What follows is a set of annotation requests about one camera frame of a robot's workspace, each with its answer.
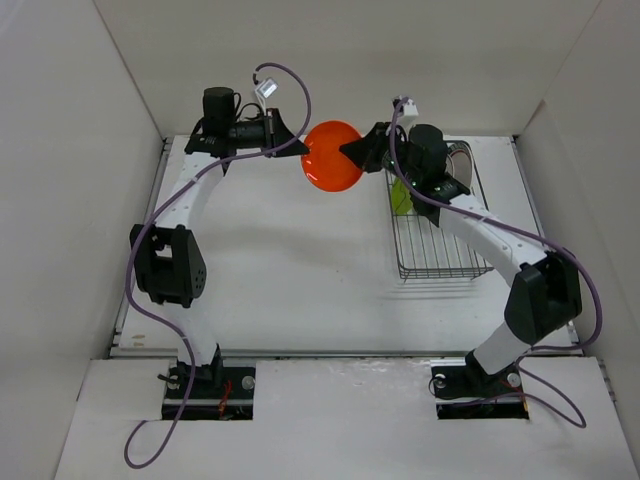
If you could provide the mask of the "orange plate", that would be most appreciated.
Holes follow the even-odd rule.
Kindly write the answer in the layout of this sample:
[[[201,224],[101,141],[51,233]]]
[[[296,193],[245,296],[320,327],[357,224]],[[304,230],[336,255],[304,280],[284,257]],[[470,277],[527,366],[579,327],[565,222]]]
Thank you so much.
[[[309,182],[329,193],[354,186],[363,171],[339,148],[360,139],[361,135],[354,127],[338,120],[325,121],[312,128],[304,139],[309,152],[301,156],[302,170]]]

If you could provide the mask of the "white plate green red rim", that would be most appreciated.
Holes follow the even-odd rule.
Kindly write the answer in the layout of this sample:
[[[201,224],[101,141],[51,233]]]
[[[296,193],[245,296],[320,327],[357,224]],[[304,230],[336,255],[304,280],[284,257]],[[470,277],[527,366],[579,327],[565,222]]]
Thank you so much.
[[[467,188],[471,187],[474,163],[471,150],[464,142],[454,142],[447,145],[446,171]]]

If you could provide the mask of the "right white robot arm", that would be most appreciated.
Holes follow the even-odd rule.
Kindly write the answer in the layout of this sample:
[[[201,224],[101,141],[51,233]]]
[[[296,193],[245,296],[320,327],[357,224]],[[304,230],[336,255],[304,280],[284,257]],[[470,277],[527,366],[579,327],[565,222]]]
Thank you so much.
[[[439,129],[419,124],[404,131],[377,123],[339,150],[366,173],[387,170],[406,179],[414,210],[463,240],[509,286],[503,322],[466,356],[462,381],[468,390],[486,393],[521,355],[581,313],[576,266],[540,240],[498,227],[470,188],[448,172],[449,148]]]

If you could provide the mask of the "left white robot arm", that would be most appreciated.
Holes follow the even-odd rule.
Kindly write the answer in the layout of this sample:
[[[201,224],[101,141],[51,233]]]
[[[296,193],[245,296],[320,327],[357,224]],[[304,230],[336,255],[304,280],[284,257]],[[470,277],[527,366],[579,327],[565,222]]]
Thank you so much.
[[[182,169],[170,196],[143,224],[130,232],[126,296],[139,314],[173,331],[183,343],[178,361],[182,375],[204,397],[223,387],[217,367],[219,344],[196,308],[205,291],[207,266],[194,228],[231,163],[256,157],[291,157],[308,153],[299,134],[284,124],[278,109],[267,106],[277,85],[256,84],[257,113],[241,116],[237,92],[211,87],[203,93],[203,115],[189,136]]]

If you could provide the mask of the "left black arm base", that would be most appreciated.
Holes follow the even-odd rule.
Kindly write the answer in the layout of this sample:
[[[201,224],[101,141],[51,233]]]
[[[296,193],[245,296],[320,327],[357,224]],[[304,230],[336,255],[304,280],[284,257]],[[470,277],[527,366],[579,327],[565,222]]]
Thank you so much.
[[[174,420],[187,391],[191,367],[173,363],[158,379],[165,384],[163,420]],[[225,359],[217,352],[209,365],[196,368],[181,420],[248,421],[253,419],[256,364]]]

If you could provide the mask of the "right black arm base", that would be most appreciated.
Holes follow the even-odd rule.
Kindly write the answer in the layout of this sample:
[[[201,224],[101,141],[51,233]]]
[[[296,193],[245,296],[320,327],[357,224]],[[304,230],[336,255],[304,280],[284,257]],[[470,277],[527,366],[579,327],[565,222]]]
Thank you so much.
[[[434,360],[428,389],[439,420],[528,420],[522,381],[511,365],[487,375],[465,359]]]

